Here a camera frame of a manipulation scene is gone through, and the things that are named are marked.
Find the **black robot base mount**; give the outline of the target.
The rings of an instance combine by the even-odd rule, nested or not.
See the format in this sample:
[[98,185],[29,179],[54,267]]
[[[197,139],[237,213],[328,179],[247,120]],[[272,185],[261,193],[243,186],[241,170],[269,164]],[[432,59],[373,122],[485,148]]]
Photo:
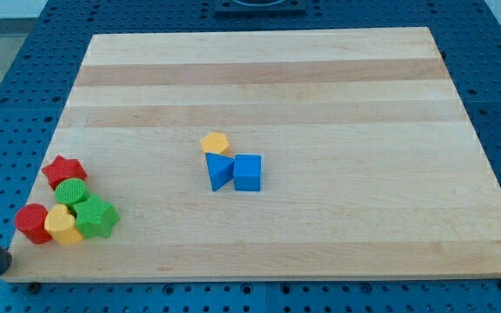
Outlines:
[[216,14],[306,12],[306,0],[214,0]]

